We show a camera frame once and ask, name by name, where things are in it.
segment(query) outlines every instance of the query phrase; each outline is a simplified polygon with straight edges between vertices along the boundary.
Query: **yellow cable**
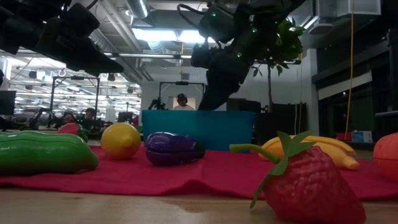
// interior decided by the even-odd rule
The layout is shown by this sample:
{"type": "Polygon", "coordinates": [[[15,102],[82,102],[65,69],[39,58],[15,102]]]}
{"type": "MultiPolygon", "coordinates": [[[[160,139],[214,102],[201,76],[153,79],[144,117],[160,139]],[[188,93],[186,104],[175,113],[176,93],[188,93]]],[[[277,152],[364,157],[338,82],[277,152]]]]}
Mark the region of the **yellow cable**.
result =
{"type": "Polygon", "coordinates": [[[352,0],[352,4],[351,4],[351,77],[350,77],[350,81],[349,81],[346,132],[344,135],[345,140],[347,140],[347,133],[348,133],[349,110],[351,108],[351,92],[353,89],[353,75],[354,75],[354,7],[355,7],[355,0],[352,0]]]}
{"type": "Polygon", "coordinates": [[[302,92],[303,92],[303,53],[301,53],[301,62],[300,62],[300,116],[298,119],[298,132],[301,132],[301,108],[302,108],[302,92]]]}

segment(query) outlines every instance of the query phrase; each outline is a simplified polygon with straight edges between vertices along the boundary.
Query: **strawberry leaves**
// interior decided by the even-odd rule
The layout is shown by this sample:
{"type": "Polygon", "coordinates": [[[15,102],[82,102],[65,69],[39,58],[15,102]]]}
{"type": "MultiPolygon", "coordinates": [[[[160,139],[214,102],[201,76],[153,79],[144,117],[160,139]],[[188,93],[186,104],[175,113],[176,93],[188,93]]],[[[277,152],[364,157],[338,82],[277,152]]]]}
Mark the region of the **strawberry leaves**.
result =
{"type": "Polygon", "coordinates": [[[315,142],[302,142],[306,137],[312,134],[312,131],[306,131],[296,135],[293,139],[286,133],[277,131],[280,142],[284,150],[284,158],[272,168],[266,178],[261,182],[259,188],[254,192],[253,200],[250,204],[250,208],[253,208],[259,199],[262,189],[271,180],[271,178],[282,175],[289,163],[289,158],[300,154],[304,150],[310,148],[315,144],[315,142]]]}

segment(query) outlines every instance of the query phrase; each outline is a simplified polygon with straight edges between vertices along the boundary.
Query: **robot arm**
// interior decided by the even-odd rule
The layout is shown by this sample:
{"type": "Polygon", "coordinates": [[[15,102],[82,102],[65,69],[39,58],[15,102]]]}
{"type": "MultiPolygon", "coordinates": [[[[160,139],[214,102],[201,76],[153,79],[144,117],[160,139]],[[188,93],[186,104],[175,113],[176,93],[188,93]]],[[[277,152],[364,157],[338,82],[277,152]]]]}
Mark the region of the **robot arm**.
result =
{"type": "Polygon", "coordinates": [[[303,2],[305,0],[256,0],[238,5],[233,12],[221,4],[209,3],[204,13],[179,5],[177,9],[181,15],[179,8],[182,6],[203,14],[195,27],[200,35],[213,38],[220,46],[209,49],[205,42],[193,48],[192,66],[208,69],[208,88],[199,110],[215,110],[239,90],[254,61],[264,61],[263,52],[272,50],[279,23],[303,2]],[[221,48],[220,43],[231,41],[229,46],[221,48]]]}

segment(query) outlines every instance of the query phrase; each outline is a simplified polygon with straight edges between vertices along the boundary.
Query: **box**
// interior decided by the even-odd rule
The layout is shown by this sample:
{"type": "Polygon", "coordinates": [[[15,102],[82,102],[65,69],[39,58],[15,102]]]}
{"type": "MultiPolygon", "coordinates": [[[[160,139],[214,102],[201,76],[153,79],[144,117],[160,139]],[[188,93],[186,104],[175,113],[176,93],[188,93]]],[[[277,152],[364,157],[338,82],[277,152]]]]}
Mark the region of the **box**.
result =
{"type": "Polygon", "coordinates": [[[188,135],[207,149],[228,151],[230,144],[249,144],[254,113],[246,111],[158,111],[142,112],[144,141],[156,132],[188,135]]]}
{"type": "Polygon", "coordinates": [[[371,131],[353,131],[353,142],[373,142],[371,131]]]}

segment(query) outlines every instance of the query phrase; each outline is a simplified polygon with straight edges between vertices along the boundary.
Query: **strawberry stem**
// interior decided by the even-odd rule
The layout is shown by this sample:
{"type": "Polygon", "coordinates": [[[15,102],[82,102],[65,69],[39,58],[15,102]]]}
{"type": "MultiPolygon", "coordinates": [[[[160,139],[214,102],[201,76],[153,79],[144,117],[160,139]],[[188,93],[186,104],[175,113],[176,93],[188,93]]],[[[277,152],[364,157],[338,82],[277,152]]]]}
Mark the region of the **strawberry stem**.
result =
{"type": "Polygon", "coordinates": [[[269,159],[273,164],[277,164],[280,161],[279,156],[271,152],[267,152],[262,147],[253,144],[232,144],[229,145],[229,150],[232,153],[240,153],[246,150],[256,151],[261,155],[265,156],[267,159],[269,159]]]}

